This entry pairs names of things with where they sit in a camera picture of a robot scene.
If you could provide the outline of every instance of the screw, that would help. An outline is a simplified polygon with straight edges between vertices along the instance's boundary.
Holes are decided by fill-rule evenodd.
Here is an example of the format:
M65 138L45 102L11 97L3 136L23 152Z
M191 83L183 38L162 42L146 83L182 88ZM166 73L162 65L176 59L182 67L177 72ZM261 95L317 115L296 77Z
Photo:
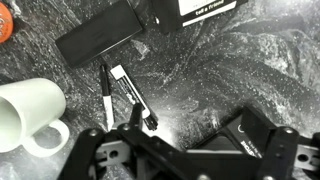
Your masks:
M284 131L286 131L288 134L293 133L293 130L291 128L288 128L288 127L284 128Z
M275 180L272 176L264 176L263 180Z
M89 133L90 136L96 136L98 134L98 131L95 129L92 129Z
M128 131L130 129L129 124L125 124L123 127L123 130Z
M200 174L197 180L211 180L209 176L205 174Z

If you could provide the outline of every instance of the granite countertop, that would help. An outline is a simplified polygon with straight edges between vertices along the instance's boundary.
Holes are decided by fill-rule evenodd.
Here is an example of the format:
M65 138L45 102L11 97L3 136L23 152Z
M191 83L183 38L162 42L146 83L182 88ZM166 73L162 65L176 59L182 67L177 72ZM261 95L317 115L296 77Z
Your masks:
M150 1L130 0L144 31L82 68L69 68L54 41L114 1L4 0L14 10L15 32L0 45L0 85L34 77L57 83L66 95L61 119L71 138L49 158L22 147L0 154L0 179L55 179L79 133L105 129L101 62L126 69L159 118L159 130L147 133L178 149L216 132L246 102L303 135L319 131L320 0L249 0L168 35L155 24ZM128 120L132 105L112 84L116 121ZM57 133L38 136L39 143L54 142ZM109 169L109 179L129 178Z

